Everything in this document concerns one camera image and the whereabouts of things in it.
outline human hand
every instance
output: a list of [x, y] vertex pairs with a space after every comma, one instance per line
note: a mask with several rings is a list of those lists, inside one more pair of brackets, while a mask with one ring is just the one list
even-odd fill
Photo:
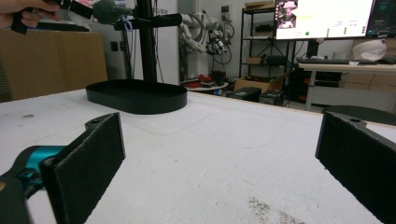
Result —
[[21, 14], [21, 22], [26, 26], [37, 27], [38, 21], [42, 18], [54, 21], [61, 19], [57, 14], [60, 7], [56, 3], [48, 3], [43, 0], [0, 0], [0, 28], [10, 26], [13, 22], [14, 13], [27, 7], [32, 7], [33, 11], [23, 11]]

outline monitor screen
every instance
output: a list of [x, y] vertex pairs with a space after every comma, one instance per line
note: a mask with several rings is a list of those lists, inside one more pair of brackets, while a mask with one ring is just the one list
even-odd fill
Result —
[[379, 38], [396, 36], [396, 0], [375, 0], [367, 36]]
[[275, 0], [274, 38], [365, 37], [374, 0]]

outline image on screen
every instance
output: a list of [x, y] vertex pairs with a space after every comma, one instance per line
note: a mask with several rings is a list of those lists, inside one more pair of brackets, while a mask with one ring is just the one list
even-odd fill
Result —
[[396, 36], [396, 0], [375, 0], [367, 36], [380, 38]]
[[374, 0], [275, 0], [275, 39], [365, 37]]

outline cabinet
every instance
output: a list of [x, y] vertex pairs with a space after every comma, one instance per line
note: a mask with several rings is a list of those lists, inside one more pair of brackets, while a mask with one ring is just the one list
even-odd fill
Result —
[[[288, 68], [292, 68], [291, 62], [294, 60], [295, 41], [275, 40], [272, 38], [272, 32], [268, 32], [268, 35], [264, 34], [262, 36], [254, 34], [255, 24], [258, 24], [255, 22], [260, 22], [255, 17], [257, 18], [259, 14], [263, 14], [272, 20], [274, 13], [275, 9], [273, 7], [256, 10], [242, 8], [241, 45], [239, 52], [240, 77], [243, 75], [243, 70], [246, 71], [246, 69], [247, 73], [252, 75], [251, 70], [253, 67], [266, 67], [268, 69], [268, 77], [271, 76], [273, 67], [283, 67], [284, 73], [288, 72]], [[266, 55], [267, 59], [268, 56], [272, 56], [270, 58], [276, 59], [276, 63], [260, 63], [260, 57], [263, 55]]]

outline shelving unit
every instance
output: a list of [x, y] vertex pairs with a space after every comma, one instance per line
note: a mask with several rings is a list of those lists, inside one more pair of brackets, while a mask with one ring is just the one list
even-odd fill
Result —
[[[288, 72], [288, 65], [291, 65], [290, 62], [293, 61], [293, 55], [295, 50], [295, 41], [279, 41], [273, 39], [271, 36], [268, 37], [258, 37], [254, 36], [254, 16], [257, 14], [263, 13], [275, 13], [275, 9], [271, 8], [264, 8], [264, 9], [256, 9], [250, 10], [242, 8], [242, 25], [241, 25], [241, 45], [240, 45], [240, 52], [239, 52], [239, 77], [242, 76], [242, 69], [244, 66], [247, 66], [248, 74], [251, 72], [252, 66], [266, 66], [268, 67], [268, 76], [271, 76], [271, 68], [274, 67], [273, 65], [263, 65], [263, 64], [252, 64], [247, 62], [247, 57], [243, 56], [243, 49], [248, 42], [248, 57], [258, 57], [262, 56], [265, 53], [267, 56], [275, 55], [274, 52], [280, 53], [280, 55], [286, 57], [286, 61], [281, 65], [284, 66], [284, 72]], [[249, 27], [249, 34], [245, 34], [245, 19], [249, 17], [250, 19], [250, 27]], [[257, 48], [257, 43], [262, 43], [261, 48], [262, 51], [259, 54], [253, 54], [253, 48]]]

